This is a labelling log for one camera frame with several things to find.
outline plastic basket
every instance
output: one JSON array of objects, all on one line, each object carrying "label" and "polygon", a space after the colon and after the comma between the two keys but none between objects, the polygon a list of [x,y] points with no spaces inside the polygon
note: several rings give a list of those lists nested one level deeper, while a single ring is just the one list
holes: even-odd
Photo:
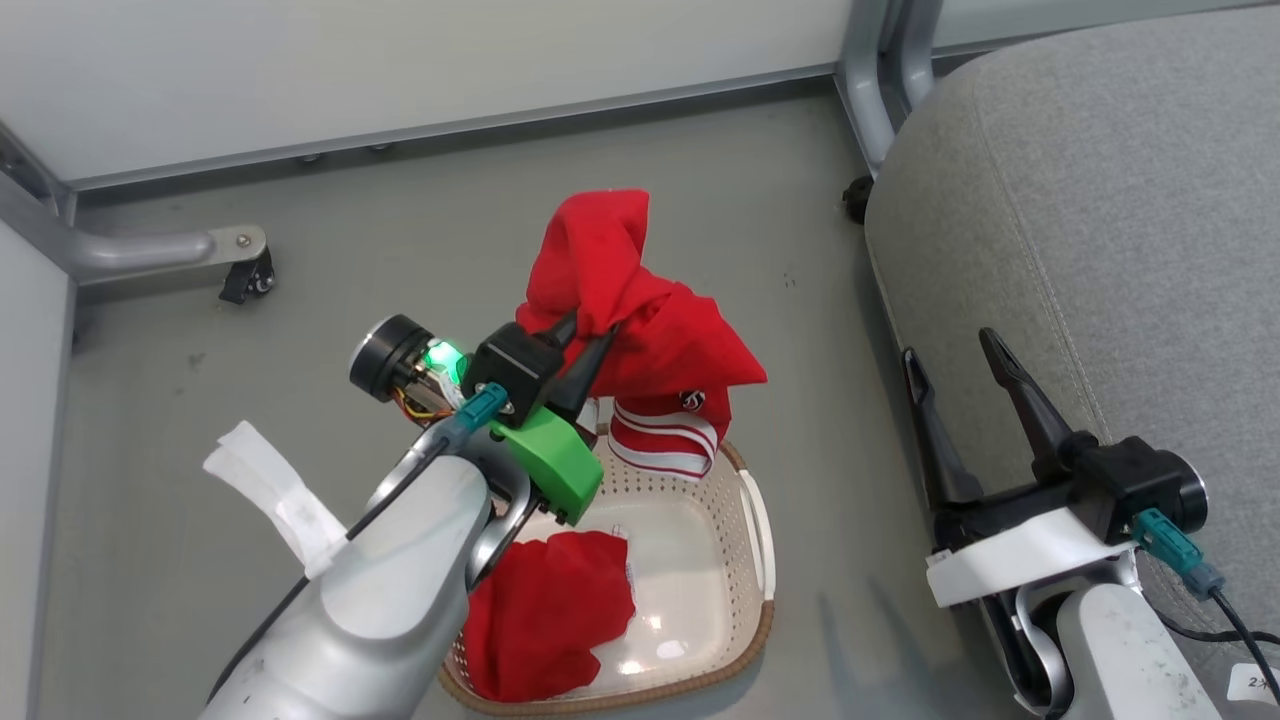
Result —
[{"label": "plastic basket", "polygon": [[[584,688],[530,703],[471,691],[462,637],[440,684],[471,710],[499,717],[596,712],[724,682],[764,650],[773,624],[773,537],[760,491],[727,442],[696,483],[626,465],[595,450],[604,483],[577,530],[625,534],[636,615],[622,638],[596,647],[600,674]],[[571,532],[538,515],[517,541]]]}]

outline white wall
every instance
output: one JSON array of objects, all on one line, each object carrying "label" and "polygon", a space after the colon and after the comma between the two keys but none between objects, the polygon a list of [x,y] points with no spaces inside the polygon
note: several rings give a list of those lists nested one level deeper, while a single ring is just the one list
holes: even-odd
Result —
[{"label": "white wall", "polygon": [[[4,0],[0,120],[84,181],[827,64],[855,1]],[[1239,1],[947,0],[938,45]]]},{"label": "white wall", "polygon": [[27,717],[69,281],[0,222],[0,717]]}]

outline gray fabric chair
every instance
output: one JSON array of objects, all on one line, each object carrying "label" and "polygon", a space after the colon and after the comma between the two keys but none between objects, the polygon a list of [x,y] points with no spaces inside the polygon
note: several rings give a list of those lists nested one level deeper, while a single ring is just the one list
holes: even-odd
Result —
[{"label": "gray fabric chair", "polygon": [[[892,327],[988,491],[1030,452],[978,346],[995,327],[1073,427],[1196,465],[1197,541],[1280,633],[1280,9],[1087,29],[983,56],[904,126],[867,213]],[[1157,607],[1228,629],[1162,568]],[[1228,717],[1239,644],[1181,643]],[[1271,648],[1274,665],[1280,652]]]}]

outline caster wheel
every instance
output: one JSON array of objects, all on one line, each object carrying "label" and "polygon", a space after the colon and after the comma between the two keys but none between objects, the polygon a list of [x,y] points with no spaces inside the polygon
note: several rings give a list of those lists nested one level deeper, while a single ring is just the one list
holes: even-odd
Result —
[{"label": "caster wheel", "polygon": [[872,197],[874,184],[874,178],[863,176],[849,183],[845,193],[840,196],[845,204],[845,214],[859,225],[867,222],[867,201]]},{"label": "caster wheel", "polygon": [[232,264],[223,282],[219,300],[243,305],[250,297],[262,297],[275,287],[275,265],[271,264],[271,249],[268,247],[252,260]]}]

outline red garment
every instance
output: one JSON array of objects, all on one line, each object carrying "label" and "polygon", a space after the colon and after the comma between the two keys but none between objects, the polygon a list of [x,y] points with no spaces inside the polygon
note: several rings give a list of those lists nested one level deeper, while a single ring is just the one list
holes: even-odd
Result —
[{"label": "red garment", "polygon": [[591,648],[635,615],[626,564],[627,541],[596,532],[507,548],[462,629],[476,694],[534,702],[590,684],[600,671]]},{"label": "red garment", "polygon": [[[576,307],[580,340],[622,323],[591,388],[620,410],[609,446],[635,466],[698,479],[733,416],[730,386],[767,377],[714,300],[641,266],[648,219],[643,190],[566,200],[547,225],[516,322],[539,332]],[[570,346],[570,361],[580,350]]]}]

